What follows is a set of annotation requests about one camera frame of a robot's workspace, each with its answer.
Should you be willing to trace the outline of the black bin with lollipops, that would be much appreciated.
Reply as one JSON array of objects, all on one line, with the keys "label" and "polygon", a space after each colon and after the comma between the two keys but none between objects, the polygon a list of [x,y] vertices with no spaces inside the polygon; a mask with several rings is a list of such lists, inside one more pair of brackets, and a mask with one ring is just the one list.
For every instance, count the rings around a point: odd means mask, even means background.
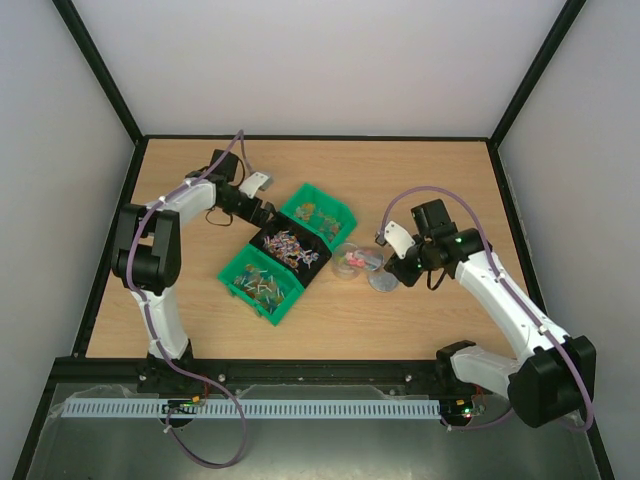
[{"label": "black bin with lollipops", "polygon": [[318,235],[280,213],[270,218],[249,244],[284,266],[304,289],[332,257]]}]

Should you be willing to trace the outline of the silver metal scoop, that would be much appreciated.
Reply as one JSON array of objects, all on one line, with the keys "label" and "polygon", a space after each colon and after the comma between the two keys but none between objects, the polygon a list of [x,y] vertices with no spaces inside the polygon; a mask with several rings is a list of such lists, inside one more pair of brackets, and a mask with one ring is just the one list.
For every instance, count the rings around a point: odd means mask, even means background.
[{"label": "silver metal scoop", "polygon": [[344,259],[349,267],[364,272],[380,271],[387,261],[383,251],[373,248],[356,248],[348,251]]}]

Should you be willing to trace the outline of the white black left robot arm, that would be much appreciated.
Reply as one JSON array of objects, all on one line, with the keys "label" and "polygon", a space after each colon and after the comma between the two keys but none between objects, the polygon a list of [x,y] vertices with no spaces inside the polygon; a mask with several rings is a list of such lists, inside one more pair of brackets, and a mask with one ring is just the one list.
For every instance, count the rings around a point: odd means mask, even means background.
[{"label": "white black left robot arm", "polygon": [[222,175],[187,178],[174,191],[146,205],[126,204],[117,220],[113,274],[130,290],[145,321],[150,355],[181,359],[190,340],[178,312],[175,284],[181,270],[181,230],[199,214],[219,209],[258,227],[275,212],[258,197],[272,178],[251,174],[239,185]]}]

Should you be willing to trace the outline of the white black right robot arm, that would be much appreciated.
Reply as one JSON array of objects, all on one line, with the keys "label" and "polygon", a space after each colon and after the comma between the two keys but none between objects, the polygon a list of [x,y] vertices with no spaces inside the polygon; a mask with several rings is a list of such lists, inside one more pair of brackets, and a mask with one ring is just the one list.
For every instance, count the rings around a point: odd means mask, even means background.
[{"label": "white black right robot arm", "polygon": [[596,349],[586,336],[573,337],[524,293],[492,252],[483,231],[435,230],[429,240],[395,222],[381,230],[394,250],[385,268],[407,286],[422,273],[442,270],[488,312],[515,354],[509,359],[471,344],[457,348],[436,367],[436,379],[455,392],[477,384],[505,397],[513,412],[537,428],[582,412],[578,431],[594,422]]}]

